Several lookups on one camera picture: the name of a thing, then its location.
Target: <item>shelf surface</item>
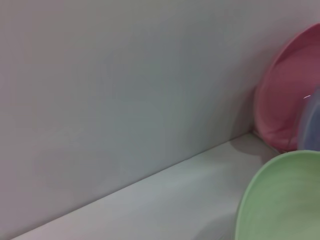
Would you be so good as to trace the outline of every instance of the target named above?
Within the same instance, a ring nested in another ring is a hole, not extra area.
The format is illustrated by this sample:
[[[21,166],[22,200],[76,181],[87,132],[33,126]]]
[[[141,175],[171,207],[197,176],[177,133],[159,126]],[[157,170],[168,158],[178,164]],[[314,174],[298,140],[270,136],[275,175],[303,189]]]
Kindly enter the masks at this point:
[[[254,174],[276,155],[246,134],[15,240],[218,240]]]

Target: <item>white wall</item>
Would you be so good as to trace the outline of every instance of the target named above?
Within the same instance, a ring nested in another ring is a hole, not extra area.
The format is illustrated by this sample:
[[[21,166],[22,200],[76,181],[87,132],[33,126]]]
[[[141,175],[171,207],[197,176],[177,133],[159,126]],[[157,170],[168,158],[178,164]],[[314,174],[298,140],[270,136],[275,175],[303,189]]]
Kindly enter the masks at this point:
[[[317,0],[1,0],[0,238],[248,131]]]

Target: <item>green bowl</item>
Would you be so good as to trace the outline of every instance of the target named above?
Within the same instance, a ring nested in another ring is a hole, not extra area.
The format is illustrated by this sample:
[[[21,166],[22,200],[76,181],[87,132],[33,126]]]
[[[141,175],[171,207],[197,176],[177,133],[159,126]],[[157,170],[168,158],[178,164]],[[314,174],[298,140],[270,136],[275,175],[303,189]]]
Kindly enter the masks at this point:
[[[320,152],[273,158],[246,189],[234,240],[320,239]]]

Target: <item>plastic bowl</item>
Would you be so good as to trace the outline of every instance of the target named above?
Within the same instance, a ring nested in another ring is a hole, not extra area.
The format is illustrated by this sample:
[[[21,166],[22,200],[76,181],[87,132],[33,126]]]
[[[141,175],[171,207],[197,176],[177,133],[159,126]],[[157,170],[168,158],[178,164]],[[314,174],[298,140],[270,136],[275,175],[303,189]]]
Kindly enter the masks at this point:
[[[320,83],[320,24],[290,41],[259,83],[254,99],[255,127],[262,139],[280,151],[297,149],[304,98]]]
[[[238,207],[234,240],[320,236],[320,152],[279,155],[254,176]]]

